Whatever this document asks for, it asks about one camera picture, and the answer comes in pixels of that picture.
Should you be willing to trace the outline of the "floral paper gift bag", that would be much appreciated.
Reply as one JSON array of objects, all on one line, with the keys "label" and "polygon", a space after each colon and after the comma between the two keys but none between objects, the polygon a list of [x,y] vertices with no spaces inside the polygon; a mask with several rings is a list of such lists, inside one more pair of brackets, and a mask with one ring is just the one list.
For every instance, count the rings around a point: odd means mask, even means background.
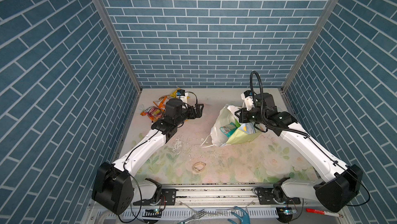
[{"label": "floral paper gift bag", "polygon": [[201,147],[224,147],[255,140],[261,132],[254,128],[253,123],[239,123],[234,113],[240,109],[233,105],[225,105],[220,110],[210,134],[203,141]]}]

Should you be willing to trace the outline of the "yellow snack packet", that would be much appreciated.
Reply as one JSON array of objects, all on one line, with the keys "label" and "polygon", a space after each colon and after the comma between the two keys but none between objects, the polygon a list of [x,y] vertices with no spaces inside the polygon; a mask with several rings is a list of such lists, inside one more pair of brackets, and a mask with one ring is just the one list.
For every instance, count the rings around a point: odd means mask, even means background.
[{"label": "yellow snack packet", "polygon": [[170,97],[176,98],[176,95],[177,95],[177,91],[178,91],[178,90],[180,90],[180,88],[177,88],[174,92],[172,92],[172,93],[170,94]]}]

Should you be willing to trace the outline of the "orange snack packet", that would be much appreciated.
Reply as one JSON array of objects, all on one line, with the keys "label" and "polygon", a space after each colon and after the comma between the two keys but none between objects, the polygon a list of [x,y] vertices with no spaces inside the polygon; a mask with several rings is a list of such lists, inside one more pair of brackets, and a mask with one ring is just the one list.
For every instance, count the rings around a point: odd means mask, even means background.
[{"label": "orange snack packet", "polygon": [[165,106],[167,102],[171,99],[172,97],[170,95],[164,95],[160,97],[158,100],[153,101],[154,105],[159,108],[161,111],[165,111]]}]

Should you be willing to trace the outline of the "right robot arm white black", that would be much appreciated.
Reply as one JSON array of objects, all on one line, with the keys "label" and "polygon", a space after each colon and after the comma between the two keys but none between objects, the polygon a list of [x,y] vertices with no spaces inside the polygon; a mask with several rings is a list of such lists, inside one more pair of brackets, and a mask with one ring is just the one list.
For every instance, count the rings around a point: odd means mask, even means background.
[{"label": "right robot arm white black", "polygon": [[275,201],[284,203],[289,198],[315,200],[327,210],[338,212],[349,204],[362,187],[363,172],[357,165],[349,166],[338,159],[309,135],[290,113],[279,112],[269,93],[241,94],[244,107],[235,111],[239,123],[259,124],[273,131],[292,145],[315,169],[319,178],[314,181],[284,177],[274,184]]}]

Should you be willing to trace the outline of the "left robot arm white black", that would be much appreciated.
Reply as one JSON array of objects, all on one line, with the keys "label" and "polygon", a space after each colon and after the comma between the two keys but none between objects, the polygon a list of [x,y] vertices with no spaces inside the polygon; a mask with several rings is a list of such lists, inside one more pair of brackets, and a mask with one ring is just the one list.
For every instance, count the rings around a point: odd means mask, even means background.
[{"label": "left robot arm white black", "polygon": [[135,147],[113,163],[104,162],[99,166],[92,199],[116,215],[121,215],[132,203],[158,204],[162,185],[149,178],[138,183],[135,175],[186,120],[201,118],[203,108],[203,104],[191,106],[178,98],[169,100],[162,118],[152,124],[151,130]]}]

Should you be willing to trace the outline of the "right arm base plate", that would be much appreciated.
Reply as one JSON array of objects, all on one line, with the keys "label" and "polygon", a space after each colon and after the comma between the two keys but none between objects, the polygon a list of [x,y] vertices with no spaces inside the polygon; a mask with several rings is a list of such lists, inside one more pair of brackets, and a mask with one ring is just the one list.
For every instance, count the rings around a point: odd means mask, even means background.
[{"label": "right arm base plate", "polygon": [[288,198],[279,189],[256,187],[253,192],[257,195],[260,205],[301,204],[299,198]]}]

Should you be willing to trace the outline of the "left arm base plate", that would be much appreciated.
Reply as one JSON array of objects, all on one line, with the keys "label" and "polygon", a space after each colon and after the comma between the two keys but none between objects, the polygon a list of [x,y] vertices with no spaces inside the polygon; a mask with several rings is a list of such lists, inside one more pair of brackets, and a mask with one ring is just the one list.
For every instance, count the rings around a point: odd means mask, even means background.
[{"label": "left arm base plate", "polygon": [[175,188],[166,188],[162,189],[161,193],[155,193],[152,199],[143,199],[141,200],[139,198],[139,194],[137,193],[134,196],[138,197],[138,200],[135,202],[132,202],[132,205],[134,206],[155,206],[155,205],[165,205],[165,206],[173,206],[175,205],[176,201],[176,192],[177,190]]}]

